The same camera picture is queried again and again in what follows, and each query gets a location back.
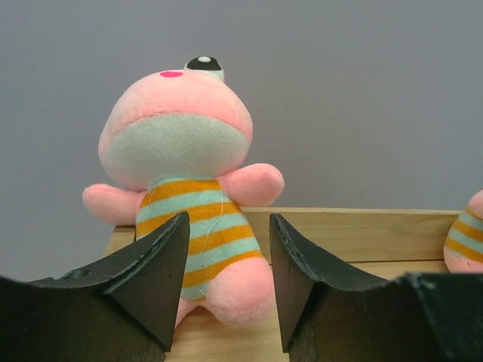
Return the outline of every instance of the orange and green striped torso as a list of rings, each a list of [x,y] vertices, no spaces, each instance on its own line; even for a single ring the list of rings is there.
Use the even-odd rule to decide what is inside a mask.
[[[467,207],[451,226],[445,246],[458,256],[483,263],[483,219]]]
[[[203,299],[210,281],[231,263],[263,257],[239,206],[216,179],[170,178],[157,182],[144,197],[136,220],[136,239],[187,211],[190,241],[181,296]]]

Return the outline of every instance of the pink nostril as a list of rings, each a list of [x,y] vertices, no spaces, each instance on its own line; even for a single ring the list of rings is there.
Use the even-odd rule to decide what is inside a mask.
[[[161,77],[165,77],[165,78],[175,78],[175,77],[180,77],[181,75],[183,75],[182,72],[172,72],[172,71],[166,71],[166,72],[161,72],[159,73],[159,75]]]

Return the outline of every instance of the wooden board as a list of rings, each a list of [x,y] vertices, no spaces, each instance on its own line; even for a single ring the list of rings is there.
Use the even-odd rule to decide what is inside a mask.
[[[442,243],[459,211],[245,208],[270,261],[269,215],[280,213],[309,240],[347,262],[440,260]],[[133,227],[115,228],[106,254],[134,239]]]
[[[353,265],[383,278],[405,272],[446,272],[442,260],[408,262],[356,262]],[[188,314],[174,334],[169,362],[226,361],[288,362],[281,351],[276,310],[258,326],[247,329],[225,327],[204,309]]]

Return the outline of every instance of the toy arm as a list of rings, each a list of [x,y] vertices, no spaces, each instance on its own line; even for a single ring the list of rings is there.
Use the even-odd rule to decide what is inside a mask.
[[[92,215],[107,224],[135,225],[137,211],[145,194],[96,184],[84,190],[82,200]]]
[[[271,164],[251,164],[218,178],[223,190],[240,206],[269,206],[281,194],[285,181]]]
[[[468,207],[477,217],[483,219],[483,190],[469,200]]]

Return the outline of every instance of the pink stuffed toy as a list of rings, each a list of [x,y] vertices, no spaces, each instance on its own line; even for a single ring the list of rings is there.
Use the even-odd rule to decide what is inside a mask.
[[[253,125],[224,83],[216,59],[157,72],[131,85],[100,135],[99,157],[125,189],[85,189],[86,208],[110,225],[136,225],[136,239],[187,210],[190,245],[176,325],[197,306],[247,327],[275,307],[272,270],[240,207],[270,205],[282,174],[270,164],[239,168]]]
[[[444,255],[450,272],[483,273],[483,189],[451,226]]]

